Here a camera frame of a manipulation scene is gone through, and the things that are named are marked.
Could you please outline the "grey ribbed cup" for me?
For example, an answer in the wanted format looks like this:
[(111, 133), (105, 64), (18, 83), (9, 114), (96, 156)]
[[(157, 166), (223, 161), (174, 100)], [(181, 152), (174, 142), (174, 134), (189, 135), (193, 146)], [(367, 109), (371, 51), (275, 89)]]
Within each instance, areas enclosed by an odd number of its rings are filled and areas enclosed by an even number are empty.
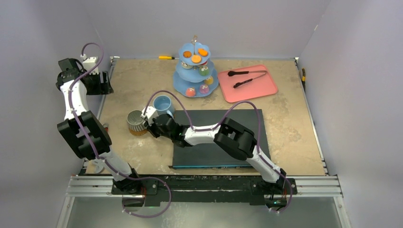
[(141, 118), (141, 111), (133, 110), (127, 115), (128, 130), (143, 131), (147, 130), (145, 126), (146, 121)]

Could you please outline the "blue ceramic mug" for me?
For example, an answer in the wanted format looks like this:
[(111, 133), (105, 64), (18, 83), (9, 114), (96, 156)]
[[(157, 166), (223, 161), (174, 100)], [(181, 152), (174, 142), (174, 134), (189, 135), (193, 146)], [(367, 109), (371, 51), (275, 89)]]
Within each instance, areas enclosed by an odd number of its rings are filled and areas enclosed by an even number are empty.
[(166, 95), (160, 95), (153, 101), (153, 107), (157, 110), (158, 114), (168, 114), (174, 117), (175, 108), (172, 100)]

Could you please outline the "blue three-tier cake stand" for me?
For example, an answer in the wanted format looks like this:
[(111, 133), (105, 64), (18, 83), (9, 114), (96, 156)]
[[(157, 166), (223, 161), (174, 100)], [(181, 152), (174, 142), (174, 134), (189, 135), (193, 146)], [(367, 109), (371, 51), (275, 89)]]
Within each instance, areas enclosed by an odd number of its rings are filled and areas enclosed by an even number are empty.
[[(184, 58), (183, 57), (183, 52), (184, 51), (190, 51), (192, 52), (192, 55), (199, 55), (198, 54), (198, 49), (203, 48), (209, 52), (209, 55), (207, 57), (202, 57), (202, 61), (198, 64), (195, 64), (191, 61), (191, 58)], [(198, 41), (198, 37), (195, 35), (193, 36), (191, 42), (185, 43), (180, 49), (179, 49), (179, 60), (178, 63), (176, 64), (175, 67), (175, 72), (173, 74), (173, 87), (174, 89), (182, 94), (183, 96), (187, 97), (185, 95), (185, 91), (189, 87), (194, 87), (196, 90), (196, 96), (192, 98), (197, 98), (197, 97), (207, 97), (209, 96), (218, 86), (219, 86), (219, 81), (218, 81), (218, 72), (215, 69), (214, 63), (211, 61), (211, 51), (207, 45), (204, 45)], [(192, 65), (192, 69), (184, 69), (181, 66), (181, 62), (185, 62), (189, 65)], [(204, 84), (204, 80), (208, 78), (209, 76), (201, 76), (199, 74), (199, 68), (202, 63), (208, 61), (207, 65), (210, 69), (210, 76), (214, 78), (214, 83), (212, 85), (209, 85), (209, 93), (207, 94), (200, 94), (199, 92), (199, 87), (200, 85)]]

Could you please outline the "yellow small cake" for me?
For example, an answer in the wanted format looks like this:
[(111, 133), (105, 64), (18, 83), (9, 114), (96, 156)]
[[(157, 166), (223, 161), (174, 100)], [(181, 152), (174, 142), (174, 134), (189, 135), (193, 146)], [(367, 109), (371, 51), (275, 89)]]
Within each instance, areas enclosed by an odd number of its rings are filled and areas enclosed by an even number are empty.
[(204, 80), (204, 84), (206, 84), (206, 85), (212, 85), (214, 83), (214, 78), (212, 77), (212, 76), (209, 76), (208, 78), (206, 78), (205, 80)]

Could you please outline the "orange round cookie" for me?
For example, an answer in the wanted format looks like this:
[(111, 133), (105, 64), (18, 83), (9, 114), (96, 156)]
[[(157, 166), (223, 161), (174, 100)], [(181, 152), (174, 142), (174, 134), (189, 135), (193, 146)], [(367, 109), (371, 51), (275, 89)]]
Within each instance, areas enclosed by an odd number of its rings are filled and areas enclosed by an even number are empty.
[(200, 55), (193, 55), (193, 56), (191, 57), (191, 61), (192, 61), (193, 63), (195, 63), (195, 64), (200, 63), (201, 60), (202, 60), (202, 57), (201, 57)]

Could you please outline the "orange disc sweet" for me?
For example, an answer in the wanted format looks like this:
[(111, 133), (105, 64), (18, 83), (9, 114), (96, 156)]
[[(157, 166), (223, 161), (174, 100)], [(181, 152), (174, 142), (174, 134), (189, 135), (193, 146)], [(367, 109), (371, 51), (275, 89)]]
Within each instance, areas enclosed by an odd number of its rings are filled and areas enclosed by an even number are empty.
[(183, 55), (184, 58), (191, 58), (192, 57), (192, 52), (184, 51), (182, 55)]

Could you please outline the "orange flower cookie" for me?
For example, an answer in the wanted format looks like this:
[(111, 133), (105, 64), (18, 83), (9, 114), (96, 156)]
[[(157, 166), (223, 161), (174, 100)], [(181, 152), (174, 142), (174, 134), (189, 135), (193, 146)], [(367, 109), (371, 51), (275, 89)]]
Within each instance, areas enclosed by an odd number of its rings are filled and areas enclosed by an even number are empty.
[(203, 48), (198, 49), (198, 54), (202, 57), (207, 57), (209, 55), (209, 52)]

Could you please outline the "round woven coaster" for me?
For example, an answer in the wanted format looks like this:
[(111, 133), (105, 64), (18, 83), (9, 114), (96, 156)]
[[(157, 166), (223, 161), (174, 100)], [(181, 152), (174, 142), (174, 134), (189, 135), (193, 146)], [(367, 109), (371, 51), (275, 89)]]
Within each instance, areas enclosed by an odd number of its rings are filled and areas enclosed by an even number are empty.
[(147, 130), (143, 130), (143, 131), (133, 131), (133, 130), (129, 130), (129, 133), (134, 135), (134, 136), (141, 136), (141, 135), (145, 135), (148, 131)]

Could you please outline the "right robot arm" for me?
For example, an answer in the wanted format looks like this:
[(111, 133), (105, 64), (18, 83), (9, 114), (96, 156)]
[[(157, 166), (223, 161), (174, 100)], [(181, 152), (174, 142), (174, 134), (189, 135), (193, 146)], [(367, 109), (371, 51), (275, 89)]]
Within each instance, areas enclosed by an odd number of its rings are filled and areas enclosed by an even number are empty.
[(225, 117), (216, 125), (198, 126), (178, 124), (169, 114), (147, 116), (141, 114), (144, 126), (155, 138), (168, 138), (178, 147), (215, 144), (230, 157), (246, 161), (261, 175), (272, 193), (283, 191), (286, 173), (262, 151), (254, 132), (235, 120)]

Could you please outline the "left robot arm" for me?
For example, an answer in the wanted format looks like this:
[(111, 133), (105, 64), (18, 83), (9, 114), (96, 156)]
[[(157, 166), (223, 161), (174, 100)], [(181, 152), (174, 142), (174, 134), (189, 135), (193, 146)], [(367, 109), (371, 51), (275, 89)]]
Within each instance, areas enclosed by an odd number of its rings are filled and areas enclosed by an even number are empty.
[(63, 94), (66, 113), (57, 129), (78, 158), (93, 161), (99, 171), (109, 171), (118, 190), (137, 194), (143, 186), (139, 175), (111, 150), (112, 140), (106, 128), (87, 105), (88, 95), (113, 93), (108, 72), (99, 72), (97, 68), (87, 72), (96, 62), (96, 57), (83, 63), (74, 58), (58, 62), (61, 73), (57, 76), (56, 86)]

